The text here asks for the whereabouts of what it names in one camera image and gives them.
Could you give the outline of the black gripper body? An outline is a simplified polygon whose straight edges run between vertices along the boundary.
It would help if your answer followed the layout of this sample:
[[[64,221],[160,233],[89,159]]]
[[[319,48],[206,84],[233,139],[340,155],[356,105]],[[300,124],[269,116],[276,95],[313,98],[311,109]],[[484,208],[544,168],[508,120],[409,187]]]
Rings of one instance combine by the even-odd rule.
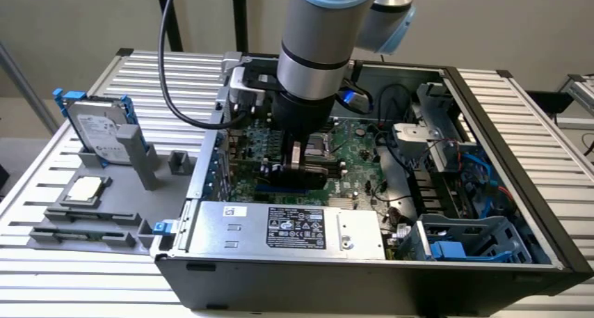
[[[335,99],[331,95],[321,100],[305,100],[279,92],[272,97],[272,118],[281,130],[281,146],[292,147],[293,142],[305,139],[325,125]]]

